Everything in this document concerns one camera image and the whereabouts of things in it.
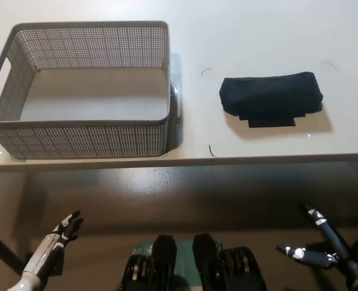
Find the table surface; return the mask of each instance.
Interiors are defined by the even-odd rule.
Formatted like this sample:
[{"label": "table surface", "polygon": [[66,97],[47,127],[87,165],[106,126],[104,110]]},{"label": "table surface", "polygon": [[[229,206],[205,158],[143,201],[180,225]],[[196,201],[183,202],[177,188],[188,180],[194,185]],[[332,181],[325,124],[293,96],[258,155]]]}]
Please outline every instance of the table surface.
[{"label": "table surface", "polygon": [[[14,161],[0,146],[0,170],[358,160],[358,1],[0,0],[0,52],[20,22],[126,20],[169,24],[174,149],[158,158]],[[304,71],[316,75],[323,110],[295,127],[250,129],[222,109],[224,77]]]}]

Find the black folded cloth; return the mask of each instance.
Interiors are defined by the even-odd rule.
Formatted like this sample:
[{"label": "black folded cloth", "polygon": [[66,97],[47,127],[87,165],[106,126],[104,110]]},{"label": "black folded cloth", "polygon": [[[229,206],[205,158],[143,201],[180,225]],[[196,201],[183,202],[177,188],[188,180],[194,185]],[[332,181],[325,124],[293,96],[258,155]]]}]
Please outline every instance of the black folded cloth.
[{"label": "black folded cloth", "polygon": [[223,109],[240,119],[280,119],[320,111],[323,95],[315,75],[303,72],[265,78],[225,78]]}]

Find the robotic hand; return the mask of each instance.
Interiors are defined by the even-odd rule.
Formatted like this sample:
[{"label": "robotic hand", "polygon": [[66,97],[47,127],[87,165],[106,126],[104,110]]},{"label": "robotic hand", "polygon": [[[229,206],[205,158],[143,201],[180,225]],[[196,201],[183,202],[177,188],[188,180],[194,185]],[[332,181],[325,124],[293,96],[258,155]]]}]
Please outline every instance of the robotic hand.
[{"label": "robotic hand", "polygon": [[65,246],[78,238],[74,233],[79,230],[83,222],[83,218],[79,218],[80,213],[76,211],[70,214],[42,240],[26,265],[21,280],[9,290],[40,291],[45,288]]},{"label": "robotic hand", "polygon": [[279,245],[276,249],[300,264],[319,269],[338,268],[346,277],[349,290],[358,291],[358,259],[353,248],[318,210],[303,205],[302,213],[320,230],[325,242],[302,248]]}]

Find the perforated basket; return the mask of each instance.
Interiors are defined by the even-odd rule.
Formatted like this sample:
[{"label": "perforated basket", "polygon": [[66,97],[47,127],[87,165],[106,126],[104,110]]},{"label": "perforated basket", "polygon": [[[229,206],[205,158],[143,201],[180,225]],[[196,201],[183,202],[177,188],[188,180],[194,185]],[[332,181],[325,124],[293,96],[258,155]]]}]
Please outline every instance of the perforated basket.
[{"label": "perforated basket", "polygon": [[[169,116],[169,31],[164,22],[19,24],[0,57],[11,69],[0,95],[0,144],[18,159],[160,156]],[[156,120],[21,121],[35,76],[45,69],[159,69],[166,116]]]}]

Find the white robotic hand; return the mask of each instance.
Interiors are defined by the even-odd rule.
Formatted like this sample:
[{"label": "white robotic hand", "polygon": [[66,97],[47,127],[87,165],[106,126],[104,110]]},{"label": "white robotic hand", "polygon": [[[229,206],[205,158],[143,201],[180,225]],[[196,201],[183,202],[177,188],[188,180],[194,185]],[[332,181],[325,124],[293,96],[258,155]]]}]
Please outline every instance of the white robotic hand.
[{"label": "white robotic hand", "polygon": [[74,233],[79,230],[83,218],[80,211],[70,214],[60,222],[41,242],[28,264],[21,280],[11,291],[41,291],[45,288],[51,271],[62,255],[64,247],[78,238]]}]

